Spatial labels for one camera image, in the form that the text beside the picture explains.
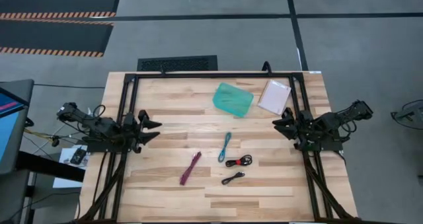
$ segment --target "black metal frame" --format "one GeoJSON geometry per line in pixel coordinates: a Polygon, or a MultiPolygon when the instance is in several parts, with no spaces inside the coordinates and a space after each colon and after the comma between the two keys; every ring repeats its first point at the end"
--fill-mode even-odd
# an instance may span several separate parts
{"type": "MultiPolygon", "coordinates": [[[[128,87],[129,87],[130,83],[133,83],[134,85],[133,85],[133,89],[132,89],[132,94],[131,94],[128,112],[134,112],[135,101],[136,101],[136,98],[137,98],[137,90],[138,90],[138,85],[139,85],[140,79],[240,78],[240,77],[244,77],[244,78],[286,78],[286,79],[289,80],[289,85],[291,87],[291,95],[292,95],[292,99],[293,99],[293,106],[294,106],[295,114],[296,115],[299,114],[299,111],[300,111],[296,87],[295,87],[295,81],[297,81],[299,83],[299,89],[301,91],[301,96],[302,96],[302,100],[303,100],[303,103],[304,103],[304,108],[308,109],[308,110],[310,109],[309,103],[308,103],[308,98],[307,98],[307,91],[306,91],[305,83],[304,83],[304,77],[303,77],[302,73],[300,73],[300,72],[299,73],[273,73],[272,69],[270,68],[269,63],[267,63],[267,62],[264,63],[262,70],[265,71],[265,72],[258,72],[258,73],[163,73],[162,72],[162,73],[153,73],[153,74],[127,73],[127,74],[125,74],[124,84],[123,84],[123,87],[122,87],[122,95],[121,95],[121,98],[120,98],[120,105],[119,105],[119,110],[118,110],[117,122],[118,123],[122,122],[122,117],[124,115],[124,108],[125,108],[125,105],[126,105],[126,97],[127,97],[127,94],[128,94],[128,87]]],[[[116,153],[111,153],[111,156],[110,156],[109,162],[108,162],[107,173],[106,173],[106,185],[105,185],[106,188],[103,190],[103,192],[100,194],[100,196],[97,199],[97,201],[102,200],[103,202],[102,203],[100,203],[100,202],[95,203],[95,205],[93,206],[94,209],[92,210],[92,212],[89,211],[90,212],[90,214],[89,214],[90,218],[93,218],[95,216],[96,210],[98,208],[100,208],[98,221],[100,221],[100,220],[103,220],[103,221],[117,220],[118,210],[119,210],[119,205],[120,205],[120,196],[121,196],[121,193],[122,193],[122,183],[123,183],[123,178],[124,178],[124,169],[125,169],[127,156],[128,156],[127,153],[122,153],[119,166],[116,169],[116,172],[113,174],[114,163],[116,161],[116,153]],[[106,197],[107,197],[108,193],[110,192],[110,190],[112,189],[112,187],[115,183],[116,183],[116,193],[114,195],[112,217],[111,217],[111,219],[105,219],[106,206],[107,206],[106,197]]],[[[304,159],[304,165],[306,167],[307,163],[310,162],[308,152],[306,152],[306,151],[303,152],[303,159],[304,159]]],[[[319,177],[319,179],[323,181],[323,184],[325,184],[325,176],[324,176],[324,173],[323,173],[323,166],[322,166],[321,158],[320,158],[320,155],[319,155],[318,152],[314,153],[314,159],[315,159],[315,164],[316,164],[316,167],[317,167],[317,173],[316,174],[319,177]]],[[[306,172],[306,176],[307,176],[307,184],[308,184],[308,187],[309,187],[311,206],[312,206],[312,209],[313,209],[313,216],[314,216],[315,220],[318,220],[320,218],[320,213],[319,213],[319,206],[318,206],[318,203],[317,203],[315,186],[314,186],[314,183],[313,183],[313,177],[308,172],[306,172]]],[[[329,219],[331,219],[332,218],[332,210],[331,210],[330,204],[329,204],[329,202],[326,198],[324,198],[324,203],[325,203],[325,210],[326,210],[326,213],[327,213],[327,217],[329,219]]]]}

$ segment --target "red cable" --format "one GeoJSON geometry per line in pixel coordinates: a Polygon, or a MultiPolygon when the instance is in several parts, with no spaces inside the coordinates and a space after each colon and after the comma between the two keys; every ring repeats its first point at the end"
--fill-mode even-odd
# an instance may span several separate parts
{"type": "Polygon", "coordinates": [[[201,157],[201,152],[198,152],[196,156],[192,159],[191,165],[186,169],[185,173],[180,177],[180,182],[179,182],[180,185],[185,185],[186,180],[188,180],[188,177],[190,176],[192,169],[194,168],[194,166],[196,165],[200,157],[201,157]]]}

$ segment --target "computer screen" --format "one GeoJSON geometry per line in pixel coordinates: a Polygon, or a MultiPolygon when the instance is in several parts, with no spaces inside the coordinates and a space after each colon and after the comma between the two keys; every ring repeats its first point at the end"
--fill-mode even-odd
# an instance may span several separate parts
{"type": "Polygon", "coordinates": [[[26,101],[0,87],[0,118],[18,112],[26,106],[26,101]]]}

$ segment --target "butcher block tabletop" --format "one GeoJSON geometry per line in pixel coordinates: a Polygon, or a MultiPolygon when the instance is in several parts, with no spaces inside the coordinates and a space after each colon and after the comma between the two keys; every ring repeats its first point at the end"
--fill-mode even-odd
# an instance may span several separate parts
{"type": "MultiPolygon", "coordinates": [[[[323,76],[320,73],[303,74],[314,117],[329,112],[323,76]]],[[[124,72],[109,73],[102,100],[106,107],[103,117],[116,119],[124,75],[124,72]]],[[[146,110],[151,120],[163,125],[150,130],[161,134],[142,147],[140,154],[128,156],[118,222],[312,221],[301,152],[293,148],[293,141],[273,128],[272,121],[280,116],[257,106],[268,80],[140,79],[135,115],[141,109],[146,110]],[[244,118],[213,105],[212,98],[220,83],[254,95],[244,118]],[[227,168],[225,162],[217,161],[229,131],[232,138],[225,161],[252,155],[251,165],[227,168]],[[199,151],[202,153],[200,160],[186,185],[181,186],[181,175],[199,151]],[[224,178],[240,171],[245,173],[244,177],[222,185],[224,178]]],[[[288,79],[274,80],[289,86],[288,79]]],[[[128,91],[124,114],[128,111],[131,85],[128,91]]],[[[293,108],[291,97],[286,106],[293,108]]],[[[80,197],[81,213],[85,213],[93,202],[102,156],[102,153],[90,156],[80,197]]],[[[321,158],[329,190],[348,213],[357,215],[344,161],[330,151],[322,151],[321,158]]],[[[107,160],[108,157],[97,195],[104,185],[107,160]]],[[[322,196],[315,187],[320,213],[324,216],[322,196]]],[[[111,214],[114,191],[109,197],[106,218],[111,214]]]]}

